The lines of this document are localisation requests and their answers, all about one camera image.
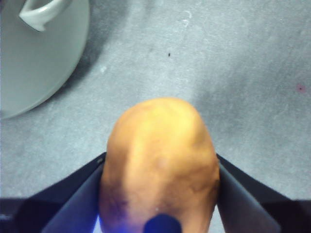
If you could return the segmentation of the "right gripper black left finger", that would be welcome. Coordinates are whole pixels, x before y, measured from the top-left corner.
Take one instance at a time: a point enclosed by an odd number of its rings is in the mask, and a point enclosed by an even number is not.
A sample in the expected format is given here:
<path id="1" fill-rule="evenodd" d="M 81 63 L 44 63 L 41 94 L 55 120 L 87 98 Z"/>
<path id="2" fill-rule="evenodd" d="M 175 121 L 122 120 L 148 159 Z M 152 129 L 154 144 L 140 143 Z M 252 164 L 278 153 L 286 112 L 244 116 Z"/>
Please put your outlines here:
<path id="1" fill-rule="evenodd" d="M 19 233 L 91 233 L 106 154 L 26 199 L 15 215 Z"/>

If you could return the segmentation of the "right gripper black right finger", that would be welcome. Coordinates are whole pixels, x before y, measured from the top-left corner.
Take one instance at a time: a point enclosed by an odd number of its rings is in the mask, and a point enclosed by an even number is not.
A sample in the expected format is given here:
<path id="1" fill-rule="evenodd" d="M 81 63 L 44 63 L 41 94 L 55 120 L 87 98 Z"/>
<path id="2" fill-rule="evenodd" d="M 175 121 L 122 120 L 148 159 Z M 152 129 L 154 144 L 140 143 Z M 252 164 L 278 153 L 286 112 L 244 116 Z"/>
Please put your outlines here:
<path id="1" fill-rule="evenodd" d="M 222 156 L 218 210 L 227 233 L 309 233 L 311 201 L 292 200 Z"/>

